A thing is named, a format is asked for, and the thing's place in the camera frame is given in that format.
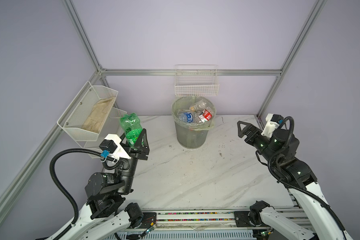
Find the white marble surface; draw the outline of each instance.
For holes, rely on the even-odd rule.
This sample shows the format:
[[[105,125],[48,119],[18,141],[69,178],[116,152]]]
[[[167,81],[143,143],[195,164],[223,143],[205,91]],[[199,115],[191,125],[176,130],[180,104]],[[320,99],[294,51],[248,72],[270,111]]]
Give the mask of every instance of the white marble surface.
[[[237,121],[257,126],[253,115],[217,115],[215,127],[197,149],[182,147],[172,116],[140,116],[147,129],[148,161],[139,160],[124,205],[142,210],[247,209],[256,200],[292,207],[288,191],[237,136]]]

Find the plastic bottle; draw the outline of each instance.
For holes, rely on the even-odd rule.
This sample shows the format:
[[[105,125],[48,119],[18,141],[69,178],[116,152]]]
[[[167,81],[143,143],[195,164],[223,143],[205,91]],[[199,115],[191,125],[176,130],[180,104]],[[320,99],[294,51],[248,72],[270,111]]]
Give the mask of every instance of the plastic bottle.
[[[183,122],[201,123],[202,121],[198,115],[196,112],[189,110],[178,110],[176,114],[177,118]]]
[[[213,117],[215,113],[213,112],[213,110],[210,107],[206,107],[203,111],[203,114],[199,115],[199,118],[202,122],[206,122],[211,120],[211,118]]]
[[[194,105],[189,107],[189,110],[196,112],[197,110],[202,111],[206,107],[206,102],[204,100],[200,100]]]
[[[136,113],[131,113],[130,115],[124,114],[124,116],[120,118],[120,126],[125,132],[125,138],[127,139],[129,145],[131,147],[134,146],[137,138],[143,130],[140,125],[139,117]]]

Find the wall-mounted basket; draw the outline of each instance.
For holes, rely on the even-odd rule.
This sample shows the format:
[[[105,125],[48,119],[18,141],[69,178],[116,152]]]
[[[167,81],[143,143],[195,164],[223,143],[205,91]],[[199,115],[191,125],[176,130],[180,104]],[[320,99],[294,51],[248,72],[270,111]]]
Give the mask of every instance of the wall-mounted basket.
[[[217,96],[217,65],[176,65],[175,95]]]
[[[93,86],[89,82],[85,87],[88,89],[72,113],[64,118],[69,111],[67,108],[58,119],[58,125],[80,147],[101,152],[99,144],[107,134],[120,134],[119,118],[127,112],[114,107],[118,93],[116,90]]]

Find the clear plastic trash bin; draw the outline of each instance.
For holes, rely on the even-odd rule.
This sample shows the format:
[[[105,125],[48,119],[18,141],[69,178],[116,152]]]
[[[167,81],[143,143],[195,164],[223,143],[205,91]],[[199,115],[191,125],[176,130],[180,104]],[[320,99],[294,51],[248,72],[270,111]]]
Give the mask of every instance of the clear plastic trash bin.
[[[206,102],[206,106],[210,107],[214,115],[212,116],[211,120],[207,122],[202,122],[198,124],[194,124],[191,122],[183,122],[176,117],[176,112],[178,109],[189,109],[189,107],[196,102],[204,100]],[[188,96],[177,99],[172,104],[172,116],[175,120],[175,127],[176,127],[176,135],[177,140],[179,143],[186,148],[198,148],[202,146],[206,140],[206,135],[208,134],[208,130],[213,127],[213,118],[216,115],[216,108],[206,98],[199,97],[199,96]]]

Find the aluminum frame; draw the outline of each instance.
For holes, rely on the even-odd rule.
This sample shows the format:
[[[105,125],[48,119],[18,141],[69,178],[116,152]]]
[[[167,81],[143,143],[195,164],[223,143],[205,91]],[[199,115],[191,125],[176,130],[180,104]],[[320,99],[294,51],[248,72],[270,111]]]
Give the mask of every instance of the aluminum frame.
[[[94,74],[91,76],[89,82],[91,84],[94,84],[100,78],[100,73],[95,71]],[[68,108],[65,110],[63,118],[67,118],[71,114],[71,112],[79,103],[80,99],[89,89],[89,87],[90,85],[87,84],[81,89],[81,91],[79,91],[76,97],[69,104]],[[45,137],[43,142],[36,149],[31,158],[28,160],[28,162],[25,164],[20,173],[12,181],[8,189],[0,197],[0,227],[7,218],[7,216],[10,214],[14,205],[17,203],[18,199],[20,198],[20,194],[26,187],[29,179],[34,174],[35,170],[40,165],[41,161],[44,159],[48,151],[51,149],[61,132],[62,129],[56,123],[55,126],[53,126],[51,131],[48,133],[48,135]]]
[[[175,69],[103,69],[104,76],[175,76]],[[220,76],[280,76],[280,69],[217,69]]]
[[[67,10],[67,13],[72,21],[73,26],[75,27],[77,34],[79,35],[80,40],[82,41],[92,64],[96,68],[95,73],[92,75],[91,79],[89,80],[91,84],[95,84],[96,81],[101,80],[104,86],[108,87],[108,82],[106,80],[106,76],[174,76],[175,70],[174,69],[103,69],[99,64],[99,61],[96,57],[96,54],[91,46],[89,38],[84,30],[83,24],[79,18],[77,10],[73,4],[72,0],[62,0],[64,7]],[[264,113],[265,109],[267,108],[269,102],[271,101],[272,97],[274,96],[277,88],[279,87],[281,81],[284,78],[287,70],[289,69],[292,61],[294,60],[295,56],[297,55],[298,50],[300,49],[302,43],[307,37],[309,30],[311,29],[314,21],[319,16],[322,8],[324,7],[326,0],[317,0],[306,20],[304,23],[302,30],[300,31],[296,41],[291,48],[288,57],[284,61],[282,68],[276,70],[270,69],[226,69],[226,70],[217,70],[217,74],[221,76],[276,76],[276,79],[267,94],[263,104],[259,112],[257,113],[258,122],[260,126],[263,126],[261,122],[261,116]],[[82,95],[87,91],[88,86],[84,86],[81,91],[77,94],[77,96],[72,100],[70,105],[65,111],[65,114],[69,116],[72,112],[78,101],[81,99]],[[21,192],[26,187],[30,177],[33,175],[37,167],[40,165],[43,158],[48,153],[49,149],[52,147],[53,143],[58,138],[59,134],[62,132],[62,129],[58,127],[57,124],[51,129],[49,134],[45,137],[43,142],[41,142],[40,146],[31,156],[29,161],[23,167],[21,172],[16,176],[13,180],[11,185],[5,191],[5,193],[0,197],[0,227],[9,215],[10,211],[16,204],[17,200]]]
[[[299,32],[298,37],[296,38],[291,50],[287,58],[285,59],[283,66],[281,67],[281,74],[277,76],[275,81],[273,82],[271,89],[269,90],[266,98],[264,99],[263,104],[261,105],[259,112],[257,113],[257,117],[261,119],[263,116],[266,108],[268,107],[269,103],[271,102],[276,90],[279,88],[281,81],[284,79],[285,74],[287,73],[289,67],[291,66],[293,60],[295,59],[296,55],[298,54],[304,40],[307,38],[309,31],[312,28],[313,23],[316,21],[317,17],[319,16],[322,8],[324,7],[327,0],[317,0],[316,3],[313,5],[311,12],[308,15],[307,20],[305,21],[301,31]]]

